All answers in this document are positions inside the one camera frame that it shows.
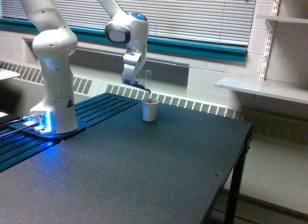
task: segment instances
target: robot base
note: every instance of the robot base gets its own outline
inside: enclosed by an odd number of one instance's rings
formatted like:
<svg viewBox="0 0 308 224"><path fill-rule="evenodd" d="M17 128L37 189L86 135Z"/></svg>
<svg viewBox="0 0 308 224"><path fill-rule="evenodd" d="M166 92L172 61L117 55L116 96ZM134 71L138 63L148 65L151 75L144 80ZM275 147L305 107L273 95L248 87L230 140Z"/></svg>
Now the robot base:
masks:
<svg viewBox="0 0 308 224"><path fill-rule="evenodd" d="M25 129L25 130L22 130L22 132L26 132L32 136L36 136L38 138L41 138L41 139L49 139L49 140L66 140L72 136L75 136L76 134L84 131L86 129L86 123L81 120L81 119L77 119L77 123L78 123L78 128L75 129L74 131L71 131L71 132L66 132L66 133L52 133L52 134L42 134L42 133L39 133L35 130L33 130L32 128L28 128L28 129ZM23 123L16 123L16 124L12 124L10 125L10 128L12 129L21 129L25 127L23 125Z"/></svg>

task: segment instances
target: cable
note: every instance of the cable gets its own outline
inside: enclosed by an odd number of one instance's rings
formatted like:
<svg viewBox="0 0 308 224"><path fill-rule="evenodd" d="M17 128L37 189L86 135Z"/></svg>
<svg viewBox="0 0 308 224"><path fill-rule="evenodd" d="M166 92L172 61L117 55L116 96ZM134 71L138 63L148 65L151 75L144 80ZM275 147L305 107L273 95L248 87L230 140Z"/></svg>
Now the cable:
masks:
<svg viewBox="0 0 308 224"><path fill-rule="evenodd" d="M7 127L10 124L19 123L19 122L22 122L22 121L24 121L24 120L23 119L16 119L16 120L8 121L6 123L0 124L0 129L3 128L3 127Z"/></svg>
<svg viewBox="0 0 308 224"><path fill-rule="evenodd" d="M31 127L35 127L35 126L38 126L38 125L39 125L39 123L35 123L35 124L29 125L29 126L24 126L24 127L20 128L20 129L12 131L12 132L7 132L7 133L1 135L0 138L6 137L6 136L11 135L11 134L13 134L15 132L19 132L21 130L24 130L24 129L27 129L27 128L31 128Z"/></svg>

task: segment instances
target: wall shelf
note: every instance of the wall shelf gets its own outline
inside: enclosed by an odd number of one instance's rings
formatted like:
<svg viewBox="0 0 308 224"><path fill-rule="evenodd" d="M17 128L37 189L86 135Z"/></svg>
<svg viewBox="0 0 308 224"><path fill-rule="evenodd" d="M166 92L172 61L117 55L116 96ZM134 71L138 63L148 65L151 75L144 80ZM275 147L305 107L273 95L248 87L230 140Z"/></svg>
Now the wall shelf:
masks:
<svg viewBox="0 0 308 224"><path fill-rule="evenodd" d="M283 23L299 23L299 24L308 24L308 19L304 18L291 18L291 17L282 17L282 16L267 16L267 15L257 15L257 18L262 18L271 21L278 21Z"/></svg>
<svg viewBox="0 0 308 224"><path fill-rule="evenodd" d="M224 77L215 86L308 105L308 88L298 85L262 81L246 77Z"/></svg>
<svg viewBox="0 0 308 224"><path fill-rule="evenodd" d="M8 71L0 68L0 80L19 77L20 75L13 71Z"/></svg>

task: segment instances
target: shelf bracket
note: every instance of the shelf bracket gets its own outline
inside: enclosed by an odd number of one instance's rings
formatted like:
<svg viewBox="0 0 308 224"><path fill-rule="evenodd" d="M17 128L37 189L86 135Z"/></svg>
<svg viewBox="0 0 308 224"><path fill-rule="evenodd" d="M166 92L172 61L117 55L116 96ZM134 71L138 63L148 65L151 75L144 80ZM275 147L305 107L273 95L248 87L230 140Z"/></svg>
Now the shelf bracket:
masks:
<svg viewBox="0 0 308 224"><path fill-rule="evenodd" d="M277 16L278 15L278 9L279 9L279 4L280 4L280 0L273 0L274 1L274 9L272 12L272 16ZM266 77L266 71L268 68L268 63L269 63L269 57L270 57L270 50L271 50L271 46L272 46L272 41L273 41L273 36L274 36L274 31L275 31L275 26L276 26L276 21L270 21L268 19L266 19L266 23L269 26L269 34L268 34L268 40L266 43L266 48L265 48L265 53L263 55L263 57L260 60L260 64L259 64L259 80L265 80ZM260 102L261 100L261 96L260 95L256 95L256 102Z"/></svg>

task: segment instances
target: warning label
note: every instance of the warning label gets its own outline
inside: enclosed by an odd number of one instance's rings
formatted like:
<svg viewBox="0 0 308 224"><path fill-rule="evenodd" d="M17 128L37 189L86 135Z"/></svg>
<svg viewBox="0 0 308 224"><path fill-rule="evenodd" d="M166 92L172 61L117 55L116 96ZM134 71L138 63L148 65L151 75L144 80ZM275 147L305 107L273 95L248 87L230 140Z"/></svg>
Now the warning label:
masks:
<svg viewBox="0 0 308 224"><path fill-rule="evenodd" d="M69 99L69 102L68 102L66 108L69 108L69 107L72 107L72 106L74 106L73 101L72 101L72 99Z"/></svg>

